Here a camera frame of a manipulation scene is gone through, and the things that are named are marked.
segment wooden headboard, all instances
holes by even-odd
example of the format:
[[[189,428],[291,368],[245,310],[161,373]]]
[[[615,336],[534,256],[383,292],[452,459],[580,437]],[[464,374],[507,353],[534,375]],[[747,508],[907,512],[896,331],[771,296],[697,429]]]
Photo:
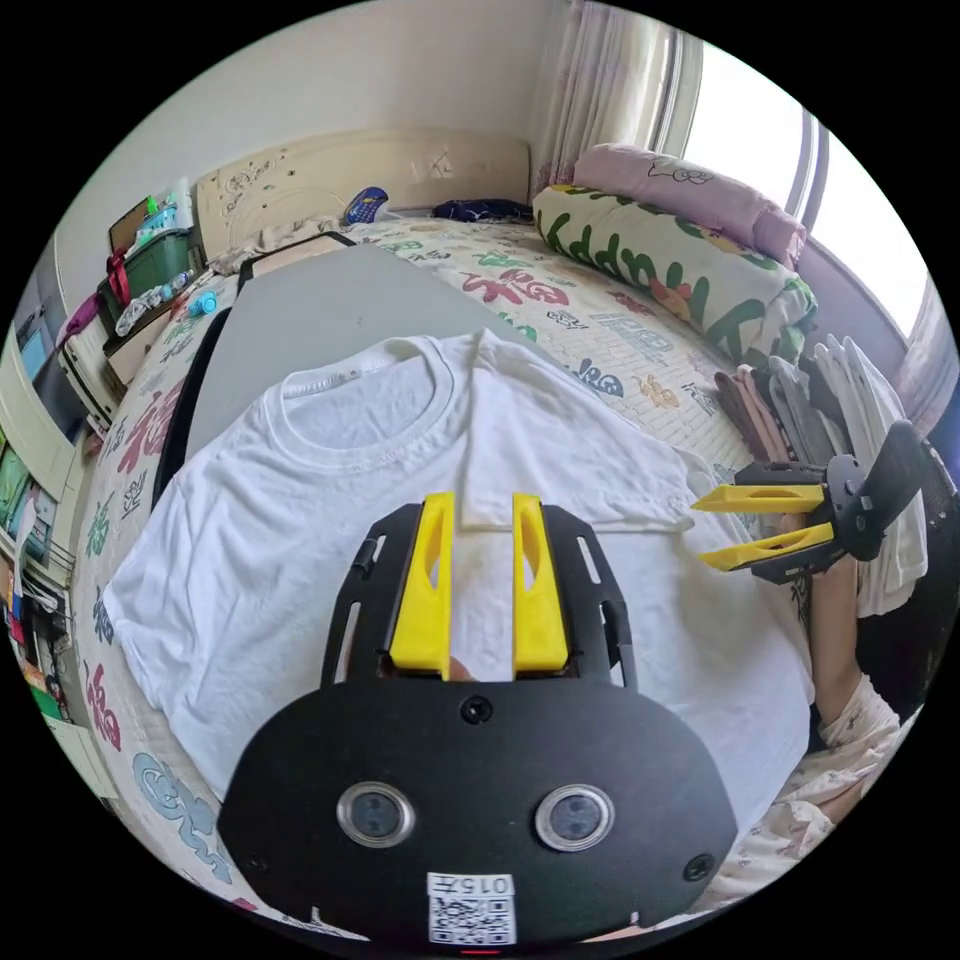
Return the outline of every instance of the wooden headboard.
[[[208,259],[261,230],[339,217],[364,187],[386,190],[392,210],[502,197],[526,203],[530,152],[513,137],[461,130],[360,130],[271,147],[197,182],[197,220]]]

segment bedsheet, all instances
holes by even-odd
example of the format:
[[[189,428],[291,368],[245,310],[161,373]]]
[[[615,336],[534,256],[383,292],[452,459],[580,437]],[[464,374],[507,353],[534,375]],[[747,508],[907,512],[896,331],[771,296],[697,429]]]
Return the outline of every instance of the bedsheet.
[[[729,362],[637,291],[550,252],[532,228],[404,220],[349,234],[380,243],[478,298],[623,416],[699,453],[718,480],[749,461],[712,394],[714,372],[729,371]],[[208,288],[221,307],[229,306],[237,278],[216,277]],[[104,442],[71,588],[74,647],[95,739],[121,797],[118,814],[131,832],[191,883],[302,926],[267,907],[231,863],[215,830],[217,801],[133,682],[102,602],[105,585],[146,523],[174,406],[211,319],[174,317]],[[353,936],[322,919],[311,929]]]

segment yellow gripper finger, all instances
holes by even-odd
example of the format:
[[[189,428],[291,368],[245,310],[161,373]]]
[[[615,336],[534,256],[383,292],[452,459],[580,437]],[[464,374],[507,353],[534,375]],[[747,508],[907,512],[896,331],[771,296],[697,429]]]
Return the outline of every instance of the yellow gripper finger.
[[[390,659],[399,671],[437,673],[443,680],[450,679],[453,506],[452,493],[431,493],[423,502],[390,643]]]
[[[832,539],[833,524],[821,523],[792,533],[781,533],[776,537],[766,537],[763,540],[754,540],[752,543],[738,543],[711,553],[701,553],[700,559],[708,566],[727,573],[756,563],[758,560],[769,560],[771,557],[782,556],[785,553],[795,553],[797,550],[815,547]]]
[[[524,560],[533,582],[526,585]],[[539,497],[513,496],[513,676],[559,673],[569,659],[560,593]]]
[[[823,487],[795,484],[769,487],[722,483],[701,497],[694,510],[711,513],[810,513],[823,503]]]

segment window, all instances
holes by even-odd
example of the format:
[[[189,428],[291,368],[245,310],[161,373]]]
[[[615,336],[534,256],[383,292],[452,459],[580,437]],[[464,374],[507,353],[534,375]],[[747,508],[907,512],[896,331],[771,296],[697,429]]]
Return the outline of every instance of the window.
[[[927,265],[883,191],[833,134],[826,187],[811,235],[856,275],[909,336],[920,312]]]
[[[749,184],[803,220],[910,335],[926,264],[883,191],[832,133],[763,74],[708,43],[689,130],[685,160]],[[824,137],[826,156],[818,148]],[[808,196],[818,160],[826,161],[819,204]]]
[[[703,45],[684,159],[749,184],[786,207],[800,159],[803,108],[736,57]]]

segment wall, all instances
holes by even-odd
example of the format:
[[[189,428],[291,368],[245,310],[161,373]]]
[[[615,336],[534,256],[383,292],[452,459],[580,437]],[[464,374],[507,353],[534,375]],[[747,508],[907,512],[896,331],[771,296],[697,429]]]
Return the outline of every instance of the wall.
[[[247,47],[192,81],[96,171],[56,231],[67,313],[103,279],[110,225],[180,176],[318,133],[455,127],[527,138],[556,0],[372,0]]]

